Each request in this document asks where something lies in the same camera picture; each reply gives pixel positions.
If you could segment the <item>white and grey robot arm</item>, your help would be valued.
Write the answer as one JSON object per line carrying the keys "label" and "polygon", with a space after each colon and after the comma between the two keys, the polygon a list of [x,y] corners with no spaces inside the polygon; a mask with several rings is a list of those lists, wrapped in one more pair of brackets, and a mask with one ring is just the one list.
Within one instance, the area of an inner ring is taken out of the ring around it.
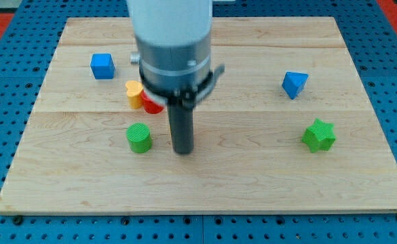
{"label": "white and grey robot arm", "polygon": [[194,108],[224,67],[211,69],[211,0],[128,0],[139,73],[156,102]]}

